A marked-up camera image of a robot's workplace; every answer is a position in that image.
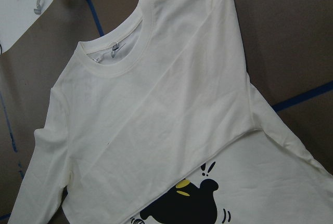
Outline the cream long-sleeve printed shirt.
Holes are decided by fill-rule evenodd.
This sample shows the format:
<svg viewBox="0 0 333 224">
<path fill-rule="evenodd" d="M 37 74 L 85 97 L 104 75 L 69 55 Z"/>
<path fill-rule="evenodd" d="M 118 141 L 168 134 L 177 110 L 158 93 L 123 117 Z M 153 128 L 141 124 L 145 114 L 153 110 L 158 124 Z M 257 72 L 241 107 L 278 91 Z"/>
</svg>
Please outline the cream long-sleeve printed shirt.
<svg viewBox="0 0 333 224">
<path fill-rule="evenodd" d="M 234 0 L 139 0 L 51 88 L 10 223 L 332 223 L 332 175 L 250 83 Z"/>
</svg>

